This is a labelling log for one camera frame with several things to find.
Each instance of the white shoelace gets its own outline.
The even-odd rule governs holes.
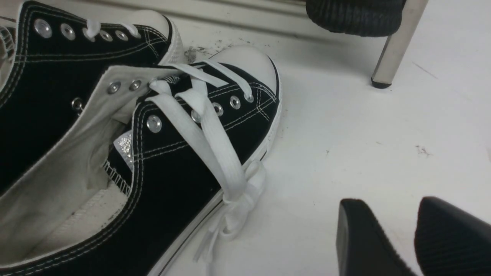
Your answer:
[[[244,97],[251,99],[252,90],[246,80],[219,63],[212,61],[205,61],[205,63],[236,82],[244,92]],[[147,101],[154,102],[162,110],[184,140],[210,169],[223,190],[225,206],[213,218],[194,257],[194,261],[197,261],[200,256],[203,257],[206,263],[206,275],[209,276],[211,275],[210,264],[213,261],[213,247],[218,235],[230,241],[239,234],[247,215],[254,208],[264,190],[266,170],[261,161],[254,160],[244,172],[215,108],[208,99],[206,83],[215,87],[228,83],[190,65],[175,64],[172,66],[191,76],[192,88],[177,93],[175,97],[183,99],[199,114],[202,130],[172,96],[167,82],[151,82],[150,88],[159,95],[150,97]]]
[[[122,25],[123,27],[125,27],[130,32],[130,34],[132,36],[140,37],[138,29],[135,27],[135,25],[129,24],[129,23],[119,23],[119,24]],[[88,37],[94,38],[96,35],[99,34],[100,31],[101,31],[101,23],[99,21],[87,19],[87,32],[86,32],[86,34]]]

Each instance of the black canvas sneaker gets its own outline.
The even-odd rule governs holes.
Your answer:
[[[101,24],[27,1],[0,38],[0,195],[68,131],[109,65],[184,60],[174,24],[148,10]]]
[[[0,197],[0,276],[160,276],[215,215],[195,258],[210,263],[264,189],[280,112],[276,67],[254,48],[109,67],[70,130]]]

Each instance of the black woven object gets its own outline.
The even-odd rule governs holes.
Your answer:
[[[439,198],[421,201],[414,247],[425,276],[491,275],[491,225]]]
[[[341,200],[336,248],[340,276],[415,276],[362,200]]]
[[[389,36],[401,25],[405,0],[306,0],[309,18],[331,32]]]

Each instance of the white rubber toe cap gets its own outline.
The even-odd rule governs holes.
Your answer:
[[[246,71],[276,93],[276,70],[270,58],[257,48],[236,46],[225,49],[210,59]]]
[[[171,26],[169,26],[169,23],[165,17],[156,11],[139,10],[131,13],[129,16],[124,18],[122,22],[152,27],[163,34],[167,39],[170,39],[169,30]]]

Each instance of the white stitching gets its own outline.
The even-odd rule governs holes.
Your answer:
[[[257,97],[259,98],[257,101],[256,101],[256,108],[257,110],[261,113],[261,115],[266,119],[266,121],[270,121],[270,118],[266,115],[266,113],[264,113],[264,111],[259,107],[260,103],[261,103],[261,89],[259,89],[259,92],[257,93]]]
[[[53,15],[53,14],[49,14],[49,13],[42,12],[42,11],[34,11],[34,13],[41,13],[41,14],[51,15],[53,17],[58,17],[58,18],[63,18],[63,19],[67,19],[67,20],[76,21],[76,20],[74,20],[72,18],[69,18],[69,17]],[[121,27],[121,25],[114,24],[113,26],[104,26],[103,28],[104,29],[121,29],[122,27]],[[140,29],[143,29],[144,32],[151,32],[151,33],[155,34],[157,36],[157,38],[153,38],[152,41],[159,40],[159,42],[166,42],[165,36],[163,34],[161,34],[161,33],[158,33],[154,29],[152,29],[150,27],[147,27],[147,26],[140,26]],[[120,52],[122,52],[122,51],[107,52],[107,53],[97,53],[97,54],[85,54],[85,55],[72,55],[72,56],[107,55],[107,54],[120,53]],[[49,54],[49,55],[46,55],[46,54],[33,54],[33,55],[24,55],[24,56],[31,57],[31,56],[65,56],[65,55],[64,54]]]
[[[150,47],[150,49],[154,52],[154,55],[155,57],[159,57],[159,54],[157,53],[157,50],[155,50],[155,48],[152,46],[152,44],[150,44],[150,37],[148,35],[148,32],[146,30],[143,31],[144,35],[145,35],[145,41],[147,42],[148,46]]]
[[[267,106],[269,106],[269,105],[270,105],[270,104],[272,104],[272,103],[273,103],[273,101],[272,101],[271,99],[268,99],[266,102],[264,102],[264,103],[262,104],[262,105],[264,105],[264,106],[263,106],[263,108],[266,108]],[[225,125],[225,126],[224,126],[225,131],[230,130],[230,129],[234,128],[235,126],[237,126],[237,125],[240,125],[240,124],[244,123],[245,121],[247,121],[247,120],[251,119],[252,117],[254,117],[255,115],[257,115],[258,113],[259,113],[259,110],[257,110],[257,109],[253,109],[252,111],[250,111],[250,112],[246,113],[245,115],[243,115],[243,116],[241,116],[241,117],[239,118],[239,119],[241,119],[241,118],[244,118],[245,116],[247,116],[247,115],[251,114],[249,117],[247,117],[247,118],[246,118],[246,119],[244,119],[243,121],[241,121],[241,122],[239,122],[239,123],[237,123],[237,124],[234,124],[234,125],[232,125],[232,126],[230,126],[230,127],[228,127],[228,128],[225,128],[225,126],[228,126],[228,125],[230,125],[230,124]],[[179,146],[179,147],[177,147],[177,148],[175,148],[175,149],[171,149],[171,150],[167,150],[167,151],[164,151],[164,152],[159,152],[159,153],[156,153],[156,154],[152,154],[152,155],[149,155],[149,156],[145,156],[145,157],[143,157],[143,159],[144,159],[144,160],[145,160],[145,159],[149,159],[149,158],[152,158],[152,157],[155,157],[155,156],[159,156],[159,155],[162,155],[162,154],[165,154],[165,153],[168,153],[168,152],[172,152],[172,151],[174,151],[174,150],[177,150],[177,149],[179,149],[179,148],[183,148],[183,147],[187,147],[187,146],[189,146],[189,145],[188,145],[188,144],[185,144],[185,145],[183,145],[183,146]]]
[[[147,49],[148,46],[144,46],[140,49],[136,49],[131,52],[127,52],[121,55],[107,55],[103,57],[96,57],[96,58],[66,58],[66,59],[40,59],[40,60],[25,60],[23,62],[15,61],[15,63],[40,63],[40,62],[67,62],[67,61],[91,61],[91,60],[104,60],[104,59],[111,59],[111,58],[118,58],[118,57],[123,57],[127,55],[131,55],[140,51],[143,51]]]
[[[257,85],[259,85],[259,86],[261,86],[261,87],[264,87],[264,86],[263,86],[263,85],[261,85],[260,83],[254,83],[254,84],[257,84]],[[230,89],[230,90],[228,90],[228,91],[225,91],[225,92],[220,93],[220,94],[218,94],[218,95],[214,95],[213,97],[209,97],[209,98],[210,98],[210,99],[212,99],[212,98],[214,98],[214,97],[217,97],[217,96],[220,96],[220,95],[223,95],[223,94],[229,93],[229,92],[234,92],[234,91],[240,90],[239,88],[235,88],[235,87],[238,87],[238,85],[237,85],[237,84],[235,84],[235,85],[232,85],[232,86],[229,86],[229,87],[221,88],[221,89],[215,90],[215,91],[213,91],[213,92],[210,92],[210,93],[208,94],[209,96],[210,96],[210,95],[212,95],[212,94],[216,94],[217,92],[221,92],[221,91],[224,91],[224,90]],[[251,85],[251,87],[252,87],[252,88],[256,88],[256,89],[258,89],[258,90],[259,90],[259,92],[258,92],[258,94],[259,94],[259,101],[261,100],[261,95],[260,95],[261,91],[264,91],[265,93],[267,93],[265,89],[262,89],[262,88],[260,88],[260,87],[254,87],[254,86],[252,86],[252,85]],[[268,103],[270,100],[273,100],[273,102],[276,102],[276,101],[274,100],[274,98],[271,98],[271,99],[267,100],[266,102],[261,103],[261,105],[260,105],[260,106],[257,106],[257,105],[256,105],[258,112],[263,112],[263,113],[261,113],[261,114],[262,114],[263,116],[264,116],[264,115],[266,116],[265,118],[266,118],[266,120],[267,120],[267,121],[269,121],[269,116],[268,116],[268,115],[267,115],[267,114],[264,112],[264,108],[265,108],[265,107],[267,107],[267,106],[264,106],[264,107],[261,107],[261,106],[262,106],[262,105],[265,105],[265,104],[266,104],[266,103]],[[240,120],[240,119],[244,118],[245,116],[249,115],[251,112],[254,112],[254,110],[251,110],[251,111],[249,111],[248,113],[246,113],[245,115],[243,115],[242,117],[239,117],[239,118],[235,119],[234,121],[232,121],[232,122],[230,122],[230,123],[228,123],[228,124],[224,125],[224,127],[225,127],[225,126],[228,126],[228,125],[230,125],[230,124],[233,124],[234,122],[236,122],[236,121],[238,121],[238,120]],[[155,151],[159,151],[159,150],[162,150],[162,149],[166,149],[166,148],[169,148],[169,147],[171,147],[171,146],[178,145],[178,144],[180,144],[180,143],[184,143],[184,142],[185,142],[185,141],[184,141],[184,140],[182,140],[182,141],[180,141],[180,142],[176,142],[176,143],[173,143],[173,144],[170,144],[170,145],[166,145],[166,146],[159,147],[159,148],[154,148],[154,149],[151,149],[151,150],[149,150],[149,151],[145,151],[145,152],[141,153],[141,155],[143,156],[143,155],[145,155],[145,154],[152,153],[152,152],[155,152]]]
[[[125,196],[130,196],[133,187],[131,185],[128,185],[128,183],[126,182],[126,180],[123,179],[121,174],[119,174],[117,170],[111,166],[109,160],[106,160],[104,162],[102,168],[106,171],[106,173],[109,175],[109,178],[111,180],[116,174],[117,177],[115,180],[113,180],[113,182],[116,184],[116,186],[118,186],[118,188],[121,190],[122,193],[124,193]]]
[[[138,116],[137,120],[136,120],[136,122],[137,122],[137,129],[139,129],[139,135],[137,136],[137,139],[136,139],[137,146],[139,146],[139,145],[140,145],[140,143],[139,143],[139,138],[141,138],[141,126],[138,128],[139,121],[140,121],[141,117],[142,117],[142,116],[144,116],[144,115],[145,115],[147,112],[148,112],[148,111],[141,112],[141,113],[140,113],[140,115]],[[135,168],[137,168],[137,167],[139,168],[139,166],[137,166],[137,165],[139,165],[139,162],[138,162],[138,164],[137,164],[137,160],[136,160],[136,161],[135,161]],[[135,169],[135,174],[136,174],[136,176],[135,176],[135,179],[136,179],[136,189],[137,189],[137,190],[139,189],[139,190],[138,190],[138,194],[137,194],[137,196],[132,197],[131,202],[129,203],[129,206],[130,206],[130,207],[129,207],[128,209],[126,209],[126,210],[124,211],[124,213],[123,213],[123,214],[121,214],[120,216],[117,216],[117,217],[116,217],[115,221],[116,221],[116,220],[118,220],[118,221],[116,221],[116,222],[115,222],[115,224],[114,224],[114,225],[112,225],[112,227],[111,227],[111,228],[109,228],[109,229],[107,229],[107,228],[106,228],[106,229],[101,230],[101,232],[100,232],[100,233],[97,235],[97,238],[95,238],[94,240],[90,241],[90,242],[89,242],[89,243],[87,243],[87,244],[84,244],[83,246],[81,246],[81,247],[79,247],[79,248],[76,248],[76,249],[72,250],[71,252],[68,252],[68,253],[66,253],[66,254],[63,254],[63,255],[62,255],[62,256],[60,256],[60,257],[56,257],[56,258],[53,258],[53,259],[46,260],[45,262],[43,262],[43,263],[41,263],[41,264],[37,264],[37,265],[35,265],[35,266],[28,267],[28,268],[26,268],[26,269],[22,269],[22,270],[19,270],[19,271],[15,271],[15,272],[13,272],[13,273],[9,273],[9,274],[0,274],[0,276],[9,276],[9,275],[12,275],[12,274],[19,274],[19,273],[24,272],[24,271],[28,271],[28,270],[35,269],[35,268],[37,268],[37,267],[41,267],[40,269],[34,270],[33,272],[25,273],[25,275],[30,275],[30,274],[32,274],[32,273],[34,273],[34,272],[39,272],[39,271],[41,271],[41,270],[44,270],[44,269],[50,268],[50,267],[52,267],[52,266],[57,266],[57,265],[59,265],[59,264],[65,263],[65,262],[70,261],[70,260],[73,260],[73,259],[75,259],[75,258],[77,258],[77,257],[79,257],[79,256],[81,256],[81,255],[83,255],[83,254],[85,254],[85,253],[87,253],[87,252],[89,252],[89,251],[93,250],[94,248],[96,248],[97,246],[99,246],[101,243],[105,242],[107,239],[109,239],[109,238],[110,238],[110,237],[111,237],[111,236],[114,234],[114,232],[116,232],[116,231],[119,229],[119,227],[121,227],[121,225],[122,225],[122,224],[124,224],[124,222],[125,222],[125,221],[126,221],[126,220],[127,220],[129,217],[130,217],[130,215],[133,213],[133,210],[136,208],[136,206],[137,206],[137,204],[138,204],[138,201],[139,201],[139,198],[140,198],[140,195],[141,195],[141,191],[142,191],[142,189],[143,189],[143,187],[142,187],[142,183],[141,183],[141,180],[143,180],[143,162],[141,163],[141,178],[140,178],[140,176],[139,176],[139,172],[140,172],[140,171],[139,171],[138,169]],[[81,249],[83,249],[83,248],[88,247],[90,244],[92,244],[92,243],[94,243],[94,242],[96,242],[96,241],[98,241],[98,240],[100,240],[100,239],[102,239],[102,240],[101,240],[99,243],[95,244],[94,246],[90,247],[89,249],[87,249],[86,251],[84,251],[84,252],[82,252],[82,253],[80,253],[80,254],[77,254],[77,255],[75,255],[75,256],[73,256],[73,257],[71,257],[71,258],[67,258],[66,260],[60,260],[58,263],[53,263],[53,264],[50,264],[50,265],[48,265],[48,266],[44,266],[44,265],[46,265],[46,264],[48,264],[48,263],[52,263],[53,261],[56,261],[56,260],[59,260],[59,259],[62,259],[62,258],[64,258],[64,257],[66,257],[66,256],[72,255],[73,253],[75,253],[75,252],[77,252],[77,251],[80,251],[80,250],[81,250]]]
[[[154,38],[151,40],[152,44],[157,44],[157,43],[161,43],[162,40],[159,39],[159,38]],[[141,48],[142,46],[148,46],[148,43],[147,42],[142,42],[138,45],[135,45],[133,47],[129,47],[129,48],[125,48],[124,50],[119,50],[119,51],[115,51],[115,52],[107,52],[107,53],[97,53],[97,54],[86,54],[86,55],[78,55],[78,54],[38,54],[38,55],[16,55],[15,57],[87,57],[87,56],[107,56],[107,55],[110,55],[110,54],[121,54],[121,53],[125,53],[127,52],[128,50],[134,50],[134,49],[137,49],[137,48]]]
[[[51,11],[54,11],[54,12],[60,12],[59,10],[55,10],[55,9],[51,9],[51,8],[48,8],[48,7],[43,7],[43,6],[38,6],[38,5],[32,5],[30,7],[28,7],[24,13],[24,15],[26,16],[27,14],[29,14],[29,17],[28,17],[28,20],[26,20],[22,27],[20,28],[22,31],[23,31],[23,36],[19,39],[19,41],[21,42],[21,46],[19,48],[19,52],[21,53],[25,53],[25,55],[27,55],[27,51],[28,51],[28,45],[27,45],[27,41],[29,40],[29,32],[26,31],[26,28],[27,28],[27,24],[28,22],[30,22],[30,19],[32,18],[33,14],[36,13],[36,11],[34,12],[31,12],[29,13],[29,11],[33,8],[33,7],[40,7],[40,8],[46,8],[47,10],[51,10]],[[82,21],[81,19],[79,19],[79,17],[76,17],[76,18],[72,18],[71,20],[78,20],[78,21]],[[14,88],[17,86],[17,84],[19,83],[19,79],[20,79],[20,76],[22,75],[23,71],[24,71],[24,67],[25,67],[25,63],[21,63],[21,66],[15,66],[16,69],[15,71],[13,71],[12,73],[12,78],[9,78],[8,79],[8,83],[5,84],[4,88],[2,91],[0,91],[0,108],[2,108],[2,106],[8,101],[8,99],[12,96],[12,93],[13,93],[13,90]]]

